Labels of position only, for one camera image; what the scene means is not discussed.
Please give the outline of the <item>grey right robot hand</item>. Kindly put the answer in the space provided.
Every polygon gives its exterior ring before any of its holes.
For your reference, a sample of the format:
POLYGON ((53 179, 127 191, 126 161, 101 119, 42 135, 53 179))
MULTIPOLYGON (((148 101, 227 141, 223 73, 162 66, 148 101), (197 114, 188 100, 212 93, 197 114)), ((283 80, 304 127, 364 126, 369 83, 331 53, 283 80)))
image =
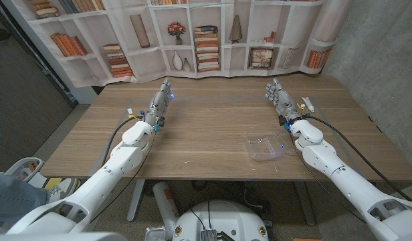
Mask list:
POLYGON ((267 84, 265 97, 275 106, 280 126, 292 125, 302 119, 290 95, 283 89, 276 77, 267 84))

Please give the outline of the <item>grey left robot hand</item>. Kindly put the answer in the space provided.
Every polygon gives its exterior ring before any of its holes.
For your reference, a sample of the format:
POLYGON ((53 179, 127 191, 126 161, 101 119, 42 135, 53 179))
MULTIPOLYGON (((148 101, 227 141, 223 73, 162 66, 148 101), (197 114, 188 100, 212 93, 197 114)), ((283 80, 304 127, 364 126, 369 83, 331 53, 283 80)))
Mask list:
POLYGON ((166 78, 153 96, 148 110, 144 114, 144 122, 148 123, 155 131, 163 127, 167 108, 172 99, 174 99, 174 94, 171 90, 171 84, 166 78))

